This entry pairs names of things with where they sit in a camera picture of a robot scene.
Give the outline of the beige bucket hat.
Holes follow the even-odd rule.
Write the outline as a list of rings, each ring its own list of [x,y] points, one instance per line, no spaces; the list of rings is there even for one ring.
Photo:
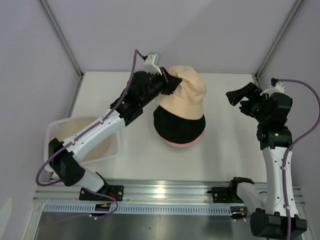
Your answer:
[[[168,73],[182,82],[170,95],[160,94],[156,101],[163,109],[180,118],[199,120],[204,115],[203,100],[207,86],[191,66],[171,66]]]

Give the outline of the black bucket hat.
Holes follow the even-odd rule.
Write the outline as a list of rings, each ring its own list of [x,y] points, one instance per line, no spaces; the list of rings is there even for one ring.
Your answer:
[[[194,142],[202,135],[206,119],[204,115],[199,119],[185,119],[158,106],[153,112],[153,125],[164,140],[183,145]]]

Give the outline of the pink bucket hat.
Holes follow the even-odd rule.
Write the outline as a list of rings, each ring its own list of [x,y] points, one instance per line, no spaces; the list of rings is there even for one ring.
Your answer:
[[[164,138],[162,140],[166,144],[168,144],[169,146],[174,147],[174,148],[188,148],[188,147],[194,146],[201,138],[202,138],[202,135],[198,136],[195,140],[193,140],[191,142],[187,142],[187,143],[175,143],[175,142],[168,141]]]

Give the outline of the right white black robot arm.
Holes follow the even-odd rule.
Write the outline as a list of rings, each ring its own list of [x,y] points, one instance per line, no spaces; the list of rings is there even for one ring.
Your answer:
[[[249,178],[234,178],[228,189],[233,202],[243,201],[250,214],[250,229],[255,237],[292,240],[308,229],[300,218],[293,194],[291,158],[292,133],[286,126],[293,99],[284,93],[282,82],[262,90],[250,82],[226,94],[232,106],[257,120],[257,140],[266,168],[266,199]]]

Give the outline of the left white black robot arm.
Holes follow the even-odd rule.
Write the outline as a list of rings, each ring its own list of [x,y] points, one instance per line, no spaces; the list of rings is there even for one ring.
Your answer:
[[[99,173],[81,166],[80,161],[107,137],[136,120],[158,95],[173,94],[181,82],[181,78],[169,74],[163,67],[159,73],[132,73],[120,97],[103,115],[71,137],[53,138],[48,144],[48,164],[60,182],[66,187],[81,186],[96,200],[105,199],[108,183]]]

